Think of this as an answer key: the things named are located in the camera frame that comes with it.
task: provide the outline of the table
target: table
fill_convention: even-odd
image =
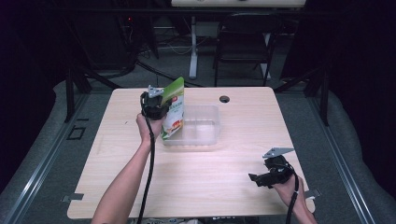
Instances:
[[[70,218],[92,218],[111,181],[140,143],[135,123],[145,89],[113,91],[72,201]],[[230,102],[219,101],[220,96]],[[156,142],[156,159],[144,217],[228,217],[286,214],[276,191],[258,188],[248,174],[268,173],[262,155],[271,147],[293,147],[272,89],[187,88],[186,105],[216,105],[221,131],[212,146],[175,147]],[[304,179],[294,151],[284,155]],[[138,217],[149,162],[130,217]],[[311,212],[312,200],[307,200]]]
[[[172,7],[282,7],[282,8],[302,8],[305,0],[172,0]],[[196,79],[198,54],[196,49],[196,21],[191,17],[191,63],[189,78]],[[266,63],[260,66],[263,73],[267,68]]]

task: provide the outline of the office chair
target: office chair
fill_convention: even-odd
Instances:
[[[265,86],[274,51],[274,40],[282,29],[282,20],[275,14],[234,13],[220,22],[213,68],[218,86],[219,62],[266,63],[262,85]]]

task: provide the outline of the clear plastic container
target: clear plastic container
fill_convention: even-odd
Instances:
[[[215,145],[220,132],[219,109],[215,105],[184,105],[183,127],[163,140],[166,146]]]

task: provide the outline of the snack bag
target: snack bag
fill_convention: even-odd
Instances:
[[[163,88],[162,105],[172,99],[166,119],[163,121],[163,131],[161,138],[169,138],[183,126],[184,113],[184,78],[179,77],[169,86]]]

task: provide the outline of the person's left hand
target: person's left hand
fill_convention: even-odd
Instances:
[[[164,116],[162,119],[157,119],[157,120],[149,120],[149,123],[151,125],[151,130],[154,133],[154,139],[157,139],[158,135],[161,133],[161,129],[163,126],[163,121],[165,120],[166,116]],[[150,141],[149,139],[149,127],[146,123],[146,118],[142,114],[138,114],[136,116],[136,123],[137,126],[139,127],[139,132],[140,136],[142,138],[142,142],[145,141]]]

